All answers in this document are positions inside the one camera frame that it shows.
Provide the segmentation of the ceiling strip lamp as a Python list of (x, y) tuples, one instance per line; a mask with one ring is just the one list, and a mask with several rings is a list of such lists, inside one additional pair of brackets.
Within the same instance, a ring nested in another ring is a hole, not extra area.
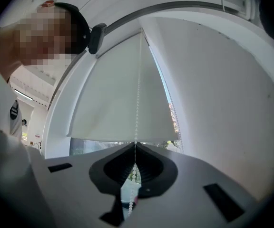
[(15, 91), (17, 94), (21, 95), (22, 97), (27, 98), (27, 99), (29, 99), (29, 100), (31, 100), (31, 101), (34, 101), (33, 98), (29, 97), (28, 95), (22, 93), (21, 91), (19, 91), (19, 90), (17, 90), (17, 89), (14, 89), (14, 91)]

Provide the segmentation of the white roller blind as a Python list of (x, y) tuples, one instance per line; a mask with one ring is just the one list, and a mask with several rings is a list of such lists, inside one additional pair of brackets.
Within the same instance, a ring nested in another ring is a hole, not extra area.
[(106, 142), (177, 140), (157, 65), (143, 34), (102, 55), (83, 86), (72, 138)]

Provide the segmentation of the white ceiling pipes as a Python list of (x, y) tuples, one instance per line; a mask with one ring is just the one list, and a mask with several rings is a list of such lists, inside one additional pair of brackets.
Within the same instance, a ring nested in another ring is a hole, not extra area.
[(245, 0), (245, 19), (252, 21), (259, 14), (258, 0)]

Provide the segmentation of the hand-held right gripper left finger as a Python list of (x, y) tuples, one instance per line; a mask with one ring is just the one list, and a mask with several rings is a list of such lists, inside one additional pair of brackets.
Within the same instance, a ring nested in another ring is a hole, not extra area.
[(125, 145), (115, 153), (96, 161), (89, 169), (89, 177), (97, 189), (115, 198), (111, 210), (100, 216), (102, 221), (113, 226), (120, 226), (124, 221), (121, 187), (135, 163), (134, 147), (134, 143)]

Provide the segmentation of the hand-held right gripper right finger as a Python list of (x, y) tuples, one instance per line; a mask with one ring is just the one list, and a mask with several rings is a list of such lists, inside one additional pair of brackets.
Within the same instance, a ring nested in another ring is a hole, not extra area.
[(139, 198), (161, 196), (171, 188), (178, 176), (178, 168), (171, 159), (140, 143), (136, 145), (136, 165), (141, 176)]

